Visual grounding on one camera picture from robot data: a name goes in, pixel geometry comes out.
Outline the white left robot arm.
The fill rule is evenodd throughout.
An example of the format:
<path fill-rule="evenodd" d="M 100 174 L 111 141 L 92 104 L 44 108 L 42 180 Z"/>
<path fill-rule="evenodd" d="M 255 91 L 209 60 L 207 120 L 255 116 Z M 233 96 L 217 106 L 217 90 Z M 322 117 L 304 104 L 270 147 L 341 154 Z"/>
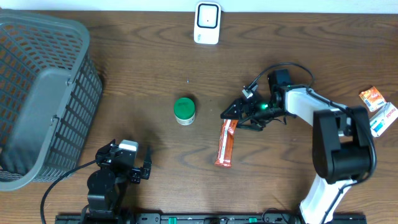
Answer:
<path fill-rule="evenodd" d="M 88 205 L 83 208 L 80 223 L 135 223 L 136 218 L 121 203 L 130 184 L 139 184 L 150 177 L 151 148 L 146 150 L 143 165 L 134 165 L 139 145 L 135 141 L 123 140 L 119 144 L 113 139 L 101 147 L 95 156 L 99 170 L 87 180 Z"/>

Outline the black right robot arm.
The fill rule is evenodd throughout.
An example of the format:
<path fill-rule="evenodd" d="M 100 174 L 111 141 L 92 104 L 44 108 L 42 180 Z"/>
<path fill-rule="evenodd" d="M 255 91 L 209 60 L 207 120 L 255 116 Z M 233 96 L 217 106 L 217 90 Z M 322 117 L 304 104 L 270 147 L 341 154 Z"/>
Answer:
<path fill-rule="evenodd" d="M 376 170 L 377 155 L 368 111 L 362 106 L 335 103 L 310 85 L 294 84 L 287 62 L 263 70 L 271 97 L 264 101 L 257 80 L 243 88 L 221 114 L 225 121 L 220 152 L 226 153 L 228 128 L 262 131 L 270 122 L 301 118 L 312 127 L 312 163 L 316 176 L 299 213 L 282 214 L 286 223 L 331 223 L 345 193 L 367 181 Z"/>

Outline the green lid jar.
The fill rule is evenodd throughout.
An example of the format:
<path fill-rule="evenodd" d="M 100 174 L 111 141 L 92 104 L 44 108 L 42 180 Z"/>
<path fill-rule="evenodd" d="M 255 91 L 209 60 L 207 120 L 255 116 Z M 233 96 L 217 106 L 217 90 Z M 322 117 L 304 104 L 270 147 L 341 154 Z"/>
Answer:
<path fill-rule="evenodd" d="M 177 123 L 188 126 L 196 118 L 195 104 L 190 98 L 179 98 L 174 104 L 174 115 Z"/>

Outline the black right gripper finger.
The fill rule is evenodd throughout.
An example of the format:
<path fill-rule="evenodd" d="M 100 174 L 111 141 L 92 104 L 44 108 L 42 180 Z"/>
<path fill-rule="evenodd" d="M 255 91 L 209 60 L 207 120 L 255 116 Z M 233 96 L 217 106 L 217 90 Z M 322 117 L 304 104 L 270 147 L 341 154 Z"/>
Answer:
<path fill-rule="evenodd" d="M 264 129 L 264 125 L 262 123 L 259 123 L 258 121 L 252 119 L 250 120 L 250 124 L 238 123 L 236 127 L 239 129 L 246 129 L 250 131 L 262 131 Z"/>
<path fill-rule="evenodd" d="M 235 99 L 221 114 L 221 119 L 239 120 L 243 117 L 243 101 Z"/>

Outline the orange small box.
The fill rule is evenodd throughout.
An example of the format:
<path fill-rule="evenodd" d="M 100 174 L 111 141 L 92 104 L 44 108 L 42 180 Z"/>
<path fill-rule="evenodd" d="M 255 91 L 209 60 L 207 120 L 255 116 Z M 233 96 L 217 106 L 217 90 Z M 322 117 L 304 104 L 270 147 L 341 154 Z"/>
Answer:
<path fill-rule="evenodd" d="M 377 111 L 387 103 L 375 86 L 372 86 L 368 90 L 362 91 L 359 94 L 359 97 L 364 101 L 370 112 Z"/>

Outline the white Panadol box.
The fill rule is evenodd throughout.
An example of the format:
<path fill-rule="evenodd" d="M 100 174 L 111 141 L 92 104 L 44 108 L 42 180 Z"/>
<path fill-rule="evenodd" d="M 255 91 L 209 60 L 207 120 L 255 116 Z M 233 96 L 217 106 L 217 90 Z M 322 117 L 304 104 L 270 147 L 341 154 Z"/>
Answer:
<path fill-rule="evenodd" d="M 397 108 L 391 103 L 386 103 L 369 121 L 371 134 L 378 138 L 397 119 Z"/>

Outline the red chocolate bar wrapper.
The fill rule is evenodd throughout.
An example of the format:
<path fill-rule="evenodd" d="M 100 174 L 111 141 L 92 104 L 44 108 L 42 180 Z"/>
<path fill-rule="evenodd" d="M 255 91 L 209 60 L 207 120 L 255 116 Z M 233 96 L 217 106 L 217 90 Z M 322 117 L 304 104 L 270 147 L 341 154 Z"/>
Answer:
<path fill-rule="evenodd" d="M 227 168 L 230 168 L 232 166 L 231 160 L 233 153 L 234 132 L 236 130 L 237 124 L 238 120 L 224 120 L 224 123 L 221 127 L 219 149 L 215 161 L 215 166 Z"/>

